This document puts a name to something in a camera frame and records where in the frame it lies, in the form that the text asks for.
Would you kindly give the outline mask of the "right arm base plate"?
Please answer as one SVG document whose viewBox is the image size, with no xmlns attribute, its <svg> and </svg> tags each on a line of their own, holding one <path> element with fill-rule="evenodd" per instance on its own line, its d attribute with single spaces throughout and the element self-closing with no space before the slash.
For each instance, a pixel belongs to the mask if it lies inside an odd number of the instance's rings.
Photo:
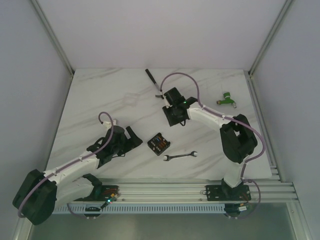
<svg viewBox="0 0 320 240">
<path fill-rule="evenodd" d="M 240 184 L 234 188 L 222 184 L 206 185 L 205 195 L 211 202 L 240 202 L 252 199 L 249 186 L 246 184 Z"/>
</svg>

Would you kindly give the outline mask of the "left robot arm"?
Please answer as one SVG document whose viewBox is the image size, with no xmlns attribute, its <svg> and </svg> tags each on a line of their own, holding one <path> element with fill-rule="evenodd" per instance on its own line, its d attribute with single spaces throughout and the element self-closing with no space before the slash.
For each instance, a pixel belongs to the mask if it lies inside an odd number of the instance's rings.
<svg viewBox="0 0 320 240">
<path fill-rule="evenodd" d="M 20 217 L 39 225 L 65 204 L 102 199 L 103 184 L 97 177 L 102 167 L 116 157 L 124 157 L 142 142 L 129 126 L 110 127 L 104 137 L 87 147 L 79 157 L 51 170 L 30 171 L 12 205 Z"/>
</svg>

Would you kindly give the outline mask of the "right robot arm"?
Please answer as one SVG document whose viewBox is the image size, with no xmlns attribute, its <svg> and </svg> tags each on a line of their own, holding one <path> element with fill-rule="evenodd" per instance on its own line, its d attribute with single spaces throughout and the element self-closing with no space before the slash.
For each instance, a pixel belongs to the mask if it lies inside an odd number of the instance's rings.
<svg viewBox="0 0 320 240">
<path fill-rule="evenodd" d="M 228 200 L 234 199 L 240 191 L 238 186 L 242 182 L 244 160 L 258 145 L 248 119 L 242 114 L 230 116 L 214 111 L 195 97 L 186 99 L 175 87 L 161 97 L 165 102 L 162 110 L 171 127 L 177 124 L 184 126 L 187 120 L 192 120 L 220 133 L 223 153 L 231 161 L 222 179 L 221 193 Z"/>
</svg>

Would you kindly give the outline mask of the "black fuse box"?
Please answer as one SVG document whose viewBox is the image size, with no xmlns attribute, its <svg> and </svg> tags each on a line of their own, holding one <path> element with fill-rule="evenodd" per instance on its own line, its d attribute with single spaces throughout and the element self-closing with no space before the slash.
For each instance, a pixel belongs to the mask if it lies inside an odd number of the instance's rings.
<svg viewBox="0 0 320 240">
<path fill-rule="evenodd" d="M 166 140 L 160 132 L 157 133 L 147 142 L 147 146 L 157 156 L 160 156 L 165 150 L 167 150 L 170 147 L 170 145 L 171 142 Z"/>
</svg>

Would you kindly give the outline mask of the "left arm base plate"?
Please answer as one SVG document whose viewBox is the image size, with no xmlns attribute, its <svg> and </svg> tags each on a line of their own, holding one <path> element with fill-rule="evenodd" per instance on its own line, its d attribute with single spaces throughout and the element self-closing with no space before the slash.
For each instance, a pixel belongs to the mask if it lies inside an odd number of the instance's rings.
<svg viewBox="0 0 320 240">
<path fill-rule="evenodd" d="M 94 187 L 91 194 L 87 197 L 78 198 L 76 202 L 103 202 L 111 198 L 112 194 L 117 195 L 119 192 L 118 185 L 101 185 L 99 187 Z"/>
</svg>

